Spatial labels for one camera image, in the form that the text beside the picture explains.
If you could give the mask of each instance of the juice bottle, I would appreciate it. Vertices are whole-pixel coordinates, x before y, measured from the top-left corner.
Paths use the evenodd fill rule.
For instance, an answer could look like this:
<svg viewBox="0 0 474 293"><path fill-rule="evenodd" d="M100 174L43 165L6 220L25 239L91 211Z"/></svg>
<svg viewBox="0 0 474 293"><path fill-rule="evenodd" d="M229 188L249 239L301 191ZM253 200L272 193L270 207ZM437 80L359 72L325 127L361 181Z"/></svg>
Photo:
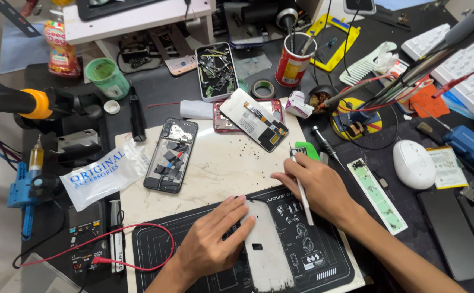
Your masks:
<svg viewBox="0 0 474 293"><path fill-rule="evenodd" d="M50 45L49 72L62 77L79 77L81 67L77 61L76 48L65 40L64 13L59 5L51 7L52 19L48 20L43 32Z"/></svg>

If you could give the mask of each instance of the green jar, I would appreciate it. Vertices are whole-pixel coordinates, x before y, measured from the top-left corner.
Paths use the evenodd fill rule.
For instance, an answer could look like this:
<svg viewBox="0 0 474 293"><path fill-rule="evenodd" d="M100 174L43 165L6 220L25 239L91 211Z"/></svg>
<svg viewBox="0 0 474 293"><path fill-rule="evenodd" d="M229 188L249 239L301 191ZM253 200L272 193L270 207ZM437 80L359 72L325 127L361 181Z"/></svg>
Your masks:
<svg viewBox="0 0 474 293"><path fill-rule="evenodd" d="M129 82L109 58L97 58L85 67L85 74L91 82L112 100L120 100L129 93Z"/></svg>

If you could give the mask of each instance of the blue clamp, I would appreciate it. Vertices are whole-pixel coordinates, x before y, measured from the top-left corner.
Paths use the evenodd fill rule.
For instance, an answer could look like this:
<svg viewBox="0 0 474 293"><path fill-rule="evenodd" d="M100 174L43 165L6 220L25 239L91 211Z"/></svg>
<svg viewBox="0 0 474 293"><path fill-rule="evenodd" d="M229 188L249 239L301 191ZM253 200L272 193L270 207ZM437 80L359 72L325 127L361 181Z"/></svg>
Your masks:
<svg viewBox="0 0 474 293"><path fill-rule="evenodd" d="M31 191L31 175L27 171L27 165L24 162L18 163L16 181L11 184L9 189L9 198L7 199L7 208L19 208L25 212L23 218L22 240L31 239L33 229L34 206L40 201L37 197L29 197Z"/></svg>

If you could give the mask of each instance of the white cap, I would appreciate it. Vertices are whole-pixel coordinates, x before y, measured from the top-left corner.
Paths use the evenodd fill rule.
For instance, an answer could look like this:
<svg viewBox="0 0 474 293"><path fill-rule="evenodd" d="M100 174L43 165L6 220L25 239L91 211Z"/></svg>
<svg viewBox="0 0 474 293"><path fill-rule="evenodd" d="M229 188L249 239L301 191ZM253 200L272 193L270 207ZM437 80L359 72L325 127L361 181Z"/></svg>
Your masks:
<svg viewBox="0 0 474 293"><path fill-rule="evenodd" d="M119 112L119 104L117 103L117 101L114 101L114 100L109 100L107 103L105 103L103 105L103 109L109 113L109 114L116 114L117 112Z"/></svg>

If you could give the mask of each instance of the black tape roll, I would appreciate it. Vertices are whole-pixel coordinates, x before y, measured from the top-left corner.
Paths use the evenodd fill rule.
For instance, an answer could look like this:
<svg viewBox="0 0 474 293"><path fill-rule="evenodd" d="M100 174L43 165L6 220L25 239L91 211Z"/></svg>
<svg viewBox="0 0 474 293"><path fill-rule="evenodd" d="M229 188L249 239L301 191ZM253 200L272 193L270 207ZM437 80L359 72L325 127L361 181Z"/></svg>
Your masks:
<svg viewBox="0 0 474 293"><path fill-rule="evenodd" d="M259 95L257 93L258 88L267 88L268 90L271 91L271 93L268 95ZM268 80L263 79L253 84L252 89L250 90L250 94L253 98L275 98L275 95L277 94L277 92L275 91L275 87L273 86L273 83L271 83Z"/></svg>

